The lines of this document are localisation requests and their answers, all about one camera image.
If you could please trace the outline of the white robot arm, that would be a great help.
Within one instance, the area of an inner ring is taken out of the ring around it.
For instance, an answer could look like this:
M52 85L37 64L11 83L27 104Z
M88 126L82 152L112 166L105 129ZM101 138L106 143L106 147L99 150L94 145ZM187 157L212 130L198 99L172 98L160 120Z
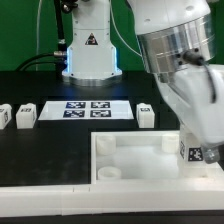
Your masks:
M220 160L224 145L224 66L209 65L214 34L206 0L126 0L145 70L164 101L196 140L206 163ZM62 77L99 86L121 77L110 41L112 0L69 0L73 41Z

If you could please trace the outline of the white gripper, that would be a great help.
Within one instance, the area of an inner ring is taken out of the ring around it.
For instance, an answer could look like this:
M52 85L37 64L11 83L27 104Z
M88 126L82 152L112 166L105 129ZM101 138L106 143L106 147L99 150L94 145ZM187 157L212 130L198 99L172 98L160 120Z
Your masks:
M204 68L188 65L176 72L169 83L156 78L164 101L195 135L204 149L207 164L220 160L216 146L224 144L224 65L209 66L215 84L216 101Z

